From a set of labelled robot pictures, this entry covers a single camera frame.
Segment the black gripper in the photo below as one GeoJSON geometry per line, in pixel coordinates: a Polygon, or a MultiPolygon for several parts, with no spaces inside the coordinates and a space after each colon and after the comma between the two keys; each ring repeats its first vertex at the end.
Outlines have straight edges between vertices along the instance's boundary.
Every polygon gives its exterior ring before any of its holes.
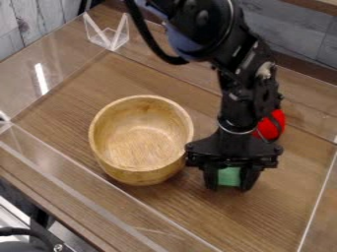
{"type": "Polygon", "coordinates": [[[204,138],[186,145],[187,166],[203,170],[206,187],[215,190],[218,187],[218,170],[227,167],[242,167],[239,190],[247,192],[264,168],[275,168],[278,156],[283,148],[277,141],[255,138],[250,129],[234,128],[218,124],[215,131],[204,138]]]}

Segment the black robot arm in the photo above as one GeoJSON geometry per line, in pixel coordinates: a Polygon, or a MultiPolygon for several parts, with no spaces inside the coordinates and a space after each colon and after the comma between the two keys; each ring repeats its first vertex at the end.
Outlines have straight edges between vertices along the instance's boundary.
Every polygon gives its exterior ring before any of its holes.
{"type": "Polygon", "coordinates": [[[278,166],[286,128],[283,96],[271,49],[244,21],[235,0],[124,0],[137,32],[172,65],[210,63],[220,108],[214,133],[186,145],[187,165],[206,187],[248,191],[264,169],[278,166]]]}

